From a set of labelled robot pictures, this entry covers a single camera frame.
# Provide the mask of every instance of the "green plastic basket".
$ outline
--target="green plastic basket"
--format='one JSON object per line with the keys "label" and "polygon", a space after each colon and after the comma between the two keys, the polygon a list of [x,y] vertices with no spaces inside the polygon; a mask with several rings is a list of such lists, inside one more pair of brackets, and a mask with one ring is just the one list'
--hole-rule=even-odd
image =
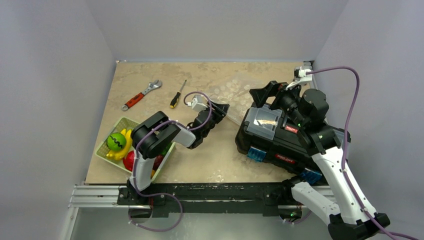
{"label": "green plastic basket", "polygon": [[[133,130],[135,127],[137,127],[139,125],[138,122],[133,121],[127,117],[121,117],[121,119],[115,123],[115,125],[113,126],[113,128],[111,129],[111,131],[107,134],[107,136],[105,136],[104,141],[98,146],[95,155],[98,156],[99,158],[105,160],[106,162],[126,171],[127,173],[131,173],[130,170],[126,169],[124,166],[124,163],[122,160],[114,160],[114,159],[109,159],[106,157],[106,154],[108,154],[109,152],[109,148],[106,144],[106,141],[109,137],[109,135],[113,134],[113,133],[120,133],[123,129],[127,129],[127,130]],[[171,153],[173,152],[175,147],[175,142],[172,143],[172,146],[169,148],[168,152],[166,153],[166,155],[163,157],[162,163],[160,164],[159,168],[156,170],[156,172],[154,173],[153,178],[151,179],[152,181],[158,176],[161,168],[164,166],[165,162],[167,161],[167,159],[171,156]]]}

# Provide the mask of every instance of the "toolbox logo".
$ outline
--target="toolbox logo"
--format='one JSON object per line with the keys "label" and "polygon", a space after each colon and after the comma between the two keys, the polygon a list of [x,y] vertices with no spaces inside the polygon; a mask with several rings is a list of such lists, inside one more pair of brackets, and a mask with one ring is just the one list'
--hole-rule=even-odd
{"label": "toolbox logo", "polygon": [[294,128],[294,127],[291,127],[291,126],[289,126],[289,125],[286,125],[286,126],[284,127],[284,129],[285,129],[285,130],[287,130],[287,131],[289,131],[289,132],[292,132],[292,133],[294,133],[294,134],[298,134],[298,129],[297,129],[297,128]]}
{"label": "toolbox logo", "polygon": [[281,160],[283,160],[283,161],[285,161],[289,164],[295,164],[296,163],[293,159],[290,159],[290,158],[283,156],[283,155],[280,155],[278,153],[275,154],[275,157],[278,158],[278,159],[281,159]]}

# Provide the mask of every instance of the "tabletop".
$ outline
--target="tabletop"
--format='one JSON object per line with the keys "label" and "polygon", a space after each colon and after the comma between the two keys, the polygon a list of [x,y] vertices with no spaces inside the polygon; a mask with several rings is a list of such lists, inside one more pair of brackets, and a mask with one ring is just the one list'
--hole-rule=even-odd
{"label": "tabletop", "polygon": [[[192,122],[198,112],[181,102],[170,108],[171,99],[187,80],[180,100],[189,92],[203,91],[227,96],[223,87],[230,83],[254,83],[264,87],[269,81],[293,80],[293,69],[302,62],[120,62],[116,65],[112,85],[91,156],[86,184],[124,184],[130,174],[95,155],[97,147],[106,139],[111,128],[121,118],[143,122],[157,111],[183,124]],[[159,79],[161,88],[155,89],[127,111],[121,107],[144,90],[148,83]],[[253,100],[246,97],[247,104]],[[230,106],[236,110],[243,109]],[[225,117],[215,126],[203,143],[195,149],[177,144],[171,157],[160,171],[156,183],[241,183],[280,182],[292,177],[283,168],[269,163],[255,162],[237,151],[235,137],[239,125]]]}

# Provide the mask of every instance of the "screwdriver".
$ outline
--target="screwdriver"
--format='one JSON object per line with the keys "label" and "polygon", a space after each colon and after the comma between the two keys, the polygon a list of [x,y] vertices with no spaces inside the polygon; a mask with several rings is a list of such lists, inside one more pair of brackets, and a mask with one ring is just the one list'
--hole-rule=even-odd
{"label": "screwdriver", "polygon": [[184,88],[184,85],[186,85],[187,80],[184,81],[184,83],[182,84],[181,88],[179,89],[179,91],[176,92],[175,96],[173,97],[173,99],[171,100],[171,103],[169,104],[170,108],[175,108],[177,106],[178,103],[178,99],[181,96],[181,91]]}

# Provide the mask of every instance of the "yellow banana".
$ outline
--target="yellow banana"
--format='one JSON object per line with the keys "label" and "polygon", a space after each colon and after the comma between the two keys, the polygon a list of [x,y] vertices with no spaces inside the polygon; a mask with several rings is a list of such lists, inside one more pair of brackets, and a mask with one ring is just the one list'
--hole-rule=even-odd
{"label": "yellow banana", "polygon": [[131,138],[131,132],[132,132],[132,130],[127,131],[127,129],[125,129],[125,128],[122,131],[120,131],[120,133],[125,136],[125,139],[126,139],[125,146],[123,147],[122,150],[119,150],[119,151],[110,150],[106,154],[106,157],[113,159],[113,160],[116,160],[116,161],[122,160],[128,154],[128,152],[130,151],[131,145],[133,145],[133,139]]}

